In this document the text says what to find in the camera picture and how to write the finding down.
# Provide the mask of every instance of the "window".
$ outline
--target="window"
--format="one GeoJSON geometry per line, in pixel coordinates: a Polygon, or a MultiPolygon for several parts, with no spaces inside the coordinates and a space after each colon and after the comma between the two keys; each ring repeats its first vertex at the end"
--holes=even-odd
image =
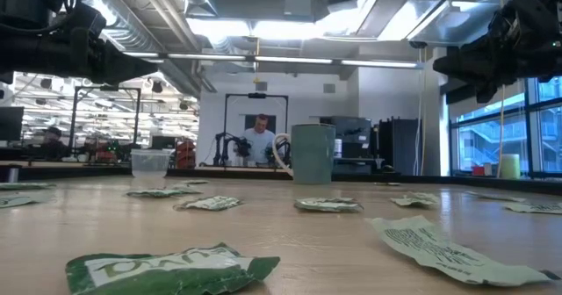
{"type": "MultiPolygon", "coordinates": [[[[517,154],[521,171],[529,171],[526,150],[527,126],[523,115],[506,117],[503,123],[503,154],[517,154]]],[[[500,119],[458,128],[458,167],[471,170],[500,159],[500,119]]]]}
{"type": "Polygon", "coordinates": [[[540,111],[540,156],[542,171],[562,172],[562,107],[540,111]]]}
{"type": "Polygon", "coordinates": [[[560,88],[561,80],[562,77],[555,76],[547,83],[540,83],[537,81],[538,102],[549,101],[554,98],[562,97],[562,88],[560,88]]]}
{"type": "MultiPolygon", "coordinates": [[[[506,100],[503,102],[503,110],[507,111],[516,108],[522,108],[524,107],[524,105],[525,105],[525,94],[520,93],[515,96],[506,98],[506,100]]],[[[462,122],[468,119],[476,119],[485,115],[490,115],[495,113],[500,114],[500,111],[501,111],[501,101],[482,107],[476,111],[461,115],[457,117],[457,122],[462,122]]]]}

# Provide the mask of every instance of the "wooden table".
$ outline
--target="wooden table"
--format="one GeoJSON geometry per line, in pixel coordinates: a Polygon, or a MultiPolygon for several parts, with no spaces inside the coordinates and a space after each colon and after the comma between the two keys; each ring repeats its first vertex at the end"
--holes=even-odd
{"type": "MultiPolygon", "coordinates": [[[[167,179],[172,184],[180,179],[167,179]]],[[[0,209],[0,293],[66,295],[68,260],[93,253],[167,254],[223,241],[243,255],[278,255],[281,263],[245,294],[554,294],[558,282],[520,288],[462,284],[420,267],[382,242],[364,218],[401,219],[421,214],[453,241],[505,264],[562,272],[562,216],[526,214],[478,200],[463,191],[523,198],[556,197],[461,186],[368,183],[301,186],[283,181],[213,179],[205,195],[241,198],[223,212],[176,212],[186,198],[144,199],[124,194],[146,183],[131,177],[55,181],[49,203],[0,209]],[[433,192],[431,210],[400,208],[389,198],[433,192]],[[300,212],[295,198],[343,196],[364,205],[361,214],[300,212]]]]}

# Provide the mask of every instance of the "desk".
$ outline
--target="desk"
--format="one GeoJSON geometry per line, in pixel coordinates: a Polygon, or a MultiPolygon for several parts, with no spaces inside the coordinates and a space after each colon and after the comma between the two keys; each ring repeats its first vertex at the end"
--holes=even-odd
{"type": "MultiPolygon", "coordinates": [[[[180,178],[155,180],[173,184],[180,178]]],[[[526,214],[477,200],[464,191],[556,200],[541,194],[460,185],[371,183],[295,185],[290,181],[211,179],[206,196],[228,195],[244,205],[223,211],[176,212],[186,198],[141,199],[126,191],[147,186],[130,176],[53,180],[56,200],[0,209],[2,294],[68,295],[65,264],[93,253],[167,254],[223,241],[248,256],[278,255],[265,280],[241,294],[555,294],[561,283],[493,288],[458,283],[387,247],[364,218],[423,215],[458,244],[505,264],[562,272],[562,216],[526,214]],[[440,207],[400,208],[388,201],[407,191],[441,197],[440,207]],[[295,198],[343,196],[360,214],[300,212],[295,198]]]]}

